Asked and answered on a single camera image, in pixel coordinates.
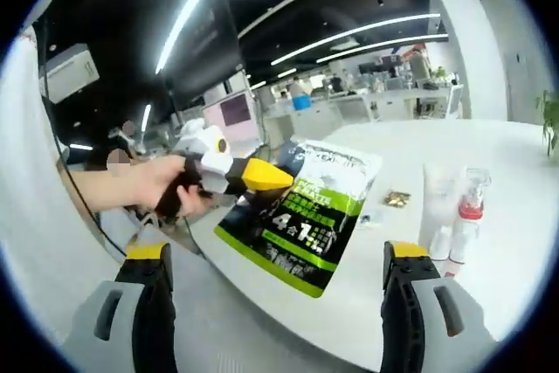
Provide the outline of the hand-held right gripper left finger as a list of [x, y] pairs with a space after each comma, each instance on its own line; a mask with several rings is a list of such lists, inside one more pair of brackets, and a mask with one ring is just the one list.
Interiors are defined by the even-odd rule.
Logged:
[[133, 246], [79, 306], [66, 354], [80, 372], [176, 372], [175, 319], [170, 244]]

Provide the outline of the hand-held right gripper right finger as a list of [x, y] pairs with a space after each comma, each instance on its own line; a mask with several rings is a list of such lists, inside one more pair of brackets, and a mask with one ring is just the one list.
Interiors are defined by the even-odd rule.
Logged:
[[481, 305], [413, 243], [384, 243], [381, 317], [382, 372], [476, 372], [497, 347]]

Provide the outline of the person's left hand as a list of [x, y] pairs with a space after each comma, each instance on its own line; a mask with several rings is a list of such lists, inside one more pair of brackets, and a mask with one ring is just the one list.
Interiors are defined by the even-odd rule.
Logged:
[[186, 159], [179, 155], [157, 157], [133, 165], [127, 175], [127, 205], [137, 205], [165, 217], [188, 217], [205, 213], [213, 199], [204, 197], [197, 184], [177, 181], [185, 173]]

